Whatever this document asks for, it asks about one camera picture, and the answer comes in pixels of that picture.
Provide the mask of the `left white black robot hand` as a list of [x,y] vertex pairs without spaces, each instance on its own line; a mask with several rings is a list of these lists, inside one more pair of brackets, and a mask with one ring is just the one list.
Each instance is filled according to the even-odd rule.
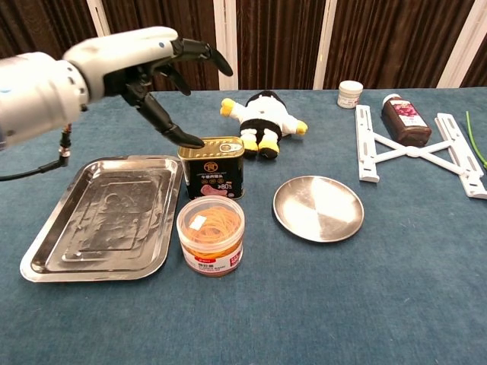
[[209,60],[228,77],[233,70],[225,57],[209,43],[183,38],[169,27],[146,27],[87,39],[69,49],[63,59],[81,73],[88,100],[120,95],[148,120],[156,131],[176,145],[200,149],[202,139],[185,133],[148,91],[153,74],[161,73],[182,94],[191,90],[175,62]]

